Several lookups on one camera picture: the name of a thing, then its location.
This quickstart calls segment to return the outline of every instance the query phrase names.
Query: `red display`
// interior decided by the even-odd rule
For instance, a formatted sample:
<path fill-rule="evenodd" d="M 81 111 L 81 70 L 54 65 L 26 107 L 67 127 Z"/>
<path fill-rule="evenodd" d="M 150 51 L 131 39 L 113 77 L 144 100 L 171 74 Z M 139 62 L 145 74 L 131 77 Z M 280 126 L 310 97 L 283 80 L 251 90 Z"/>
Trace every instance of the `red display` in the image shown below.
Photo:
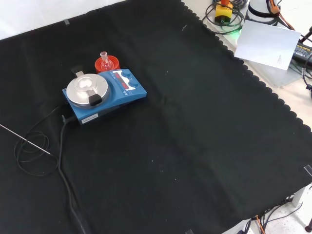
<path fill-rule="evenodd" d="M 115 72 L 114 75 L 125 89 L 129 89 L 129 86 L 123 81 L 123 79 L 120 77 L 120 75 L 117 72 Z"/>

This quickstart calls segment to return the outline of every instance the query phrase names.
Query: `scalloped edge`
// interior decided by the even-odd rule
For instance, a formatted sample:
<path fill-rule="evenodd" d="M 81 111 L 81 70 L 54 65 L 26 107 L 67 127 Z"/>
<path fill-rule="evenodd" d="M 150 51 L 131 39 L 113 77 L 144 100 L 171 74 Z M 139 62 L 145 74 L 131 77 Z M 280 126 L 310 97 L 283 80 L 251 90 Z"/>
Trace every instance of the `scalloped edge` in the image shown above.
<path fill-rule="evenodd" d="M 303 120 L 297 117 L 297 114 L 291 110 L 290 106 L 285 104 L 285 101 L 283 99 L 279 98 L 278 94 L 274 93 L 270 87 L 267 87 L 266 83 L 262 82 L 258 76 L 254 75 L 254 73 L 251 70 L 249 70 L 248 66 L 245 64 L 245 61 L 243 61 L 240 58 L 234 57 L 234 52 L 229 50 L 229 48 L 223 44 L 223 41 L 220 39 L 220 37 L 218 37 L 213 31 L 211 31 L 207 27 L 207 25 L 202 24 L 200 17 L 198 17 L 196 13 L 194 13 L 191 9 L 189 9 L 189 7 L 186 6 L 184 2 L 182 2 L 182 0 L 176 0 L 176 1 L 179 4 L 181 4 L 183 6 L 183 8 L 186 9 L 186 11 L 190 12 L 191 15 L 193 15 L 200 22 L 201 25 L 204 25 L 206 27 L 208 32 L 210 32 L 212 34 L 212 36 L 214 36 L 214 38 L 221 45 L 221 48 L 224 51 L 226 51 L 230 55 L 231 58 L 241 61 L 241 65 L 242 65 L 242 68 L 244 69 L 244 71 L 251 76 L 251 78 L 259 85 L 259 87 L 263 88 L 266 92 L 269 93 L 268 95 L 270 95 L 272 97 L 272 100 L 280 102 L 280 104 L 282 104 L 281 107 L 284 108 L 285 110 L 287 110 L 291 114 L 291 116 L 293 117 L 294 121 L 297 123 L 298 127 L 301 127 L 302 133 L 304 133 L 306 135 L 306 137 L 310 137 L 312 139 L 311 127 L 306 125 L 306 124 L 303 124 Z"/>

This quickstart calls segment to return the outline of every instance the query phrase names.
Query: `black electronic device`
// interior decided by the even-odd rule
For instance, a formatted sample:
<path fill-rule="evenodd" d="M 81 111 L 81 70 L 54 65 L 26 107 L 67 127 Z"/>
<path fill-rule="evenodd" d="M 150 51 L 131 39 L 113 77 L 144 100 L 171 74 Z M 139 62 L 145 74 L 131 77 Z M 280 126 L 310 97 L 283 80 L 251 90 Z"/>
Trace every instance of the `black electronic device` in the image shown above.
<path fill-rule="evenodd" d="M 311 54 L 312 47 L 306 46 L 299 42 L 293 52 L 292 58 L 298 63 L 305 64 Z M 312 67 L 311 59 L 308 61 L 307 67 Z"/>

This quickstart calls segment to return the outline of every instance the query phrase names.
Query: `table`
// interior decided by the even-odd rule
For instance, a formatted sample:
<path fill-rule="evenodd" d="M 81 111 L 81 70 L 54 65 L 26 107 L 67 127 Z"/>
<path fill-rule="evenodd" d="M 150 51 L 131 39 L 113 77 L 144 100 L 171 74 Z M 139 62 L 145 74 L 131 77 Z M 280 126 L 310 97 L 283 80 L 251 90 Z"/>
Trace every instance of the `table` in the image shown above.
<path fill-rule="evenodd" d="M 186 6 L 189 7 L 196 15 L 202 19 L 205 16 L 205 9 L 208 7 L 207 1 L 204 0 L 183 0 Z M 293 1 L 283 1 L 282 2 L 282 13 L 283 16 L 292 24 L 297 31 L 301 31 L 302 34 L 306 34 L 311 27 L 309 20 L 298 19 L 299 12 L 303 17 L 309 17 L 309 14 L 304 14 L 304 12 L 308 12 L 312 9 L 312 1 L 306 1 L 305 3 L 298 2 L 294 3 Z M 247 7 L 242 9 L 243 15 L 246 14 Z M 207 20 L 205 21 L 208 28 L 215 31 L 215 28 L 212 24 L 210 24 Z M 235 52 L 236 50 L 236 37 L 231 37 L 230 35 L 217 35 L 219 39 L 228 47 L 229 50 Z M 306 41 L 305 44 L 308 46 L 312 46 L 312 43 Z M 297 76 L 297 80 L 291 82 L 290 84 L 282 87 L 276 87 L 276 85 L 272 85 L 270 80 L 266 77 L 266 74 L 260 73 L 259 70 L 263 69 L 272 69 L 277 71 L 278 69 L 273 69 L 270 67 L 265 67 L 265 65 L 256 64 L 253 62 L 249 62 L 245 60 L 245 65 L 248 66 L 248 69 L 251 70 L 256 76 L 260 78 L 262 82 L 264 82 L 268 87 L 272 89 L 272 91 L 278 94 L 279 98 L 285 101 L 285 104 L 290 107 L 292 111 L 297 114 L 297 117 L 303 120 L 303 123 L 312 127 L 312 99 L 311 99 L 311 92 L 306 90 L 306 85 L 303 82 L 300 75 L 296 73 L 291 73 L 291 76 Z M 280 78 L 283 78 L 283 72 L 280 72 Z M 306 187 L 302 188 L 295 194 L 293 204 L 296 207 L 302 200 L 302 195 L 304 194 Z M 226 231 L 224 234 L 236 234 L 239 230 L 243 230 L 244 226 L 248 220 L 243 220 L 239 224 L 237 224 L 232 229 Z"/>
<path fill-rule="evenodd" d="M 125 1 L 69 22 L 0 42 L 0 98 L 11 97 L 0 119 L 26 132 L 62 102 L 70 69 L 94 71 L 100 51 L 132 71 L 145 100 L 67 129 L 63 165 L 96 233 L 220 234 L 310 182 L 310 130 L 178 0 Z M 65 113 L 40 127 L 54 154 Z M 15 137 L 0 137 L 1 232 L 75 233 L 58 175 L 25 176 L 9 157 Z"/>

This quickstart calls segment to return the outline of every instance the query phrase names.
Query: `metal rod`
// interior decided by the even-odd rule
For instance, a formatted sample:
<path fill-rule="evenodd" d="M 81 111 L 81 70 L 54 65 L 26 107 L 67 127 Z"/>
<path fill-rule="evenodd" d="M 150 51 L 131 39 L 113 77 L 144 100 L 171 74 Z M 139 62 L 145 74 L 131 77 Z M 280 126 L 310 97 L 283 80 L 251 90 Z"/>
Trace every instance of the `metal rod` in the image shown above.
<path fill-rule="evenodd" d="M 40 150 L 44 151 L 45 153 L 47 153 L 47 154 L 51 155 L 48 151 L 46 151 L 46 150 L 44 150 L 44 149 L 40 148 L 39 146 L 35 145 L 35 144 L 34 144 L 34 143 L 32 143 L 32 142 L 30 142 L 30 141 L 26 140 L 25 138 L 23 138 L 22 136 L 18 135 L 18 134 L 17 134 L 17 133 L 15 133 L 15 132 L 13 132 L 12 130 L 10 130 L 10 129 L 8 129 L 8 128 L 4 127 L 2 124 L 0 124 L 0 127 L 4 128 L 4 129 L 6 129 L 6 130 L 8 130 L 9 132 L 13 133 L 14 135 L 18 136 L 19 138 L 23 139 L 24 141 L 28 142 L 29 144 L 32 144 L 33 146 L 37 147 L 38 149 L 40 149 Z"/>

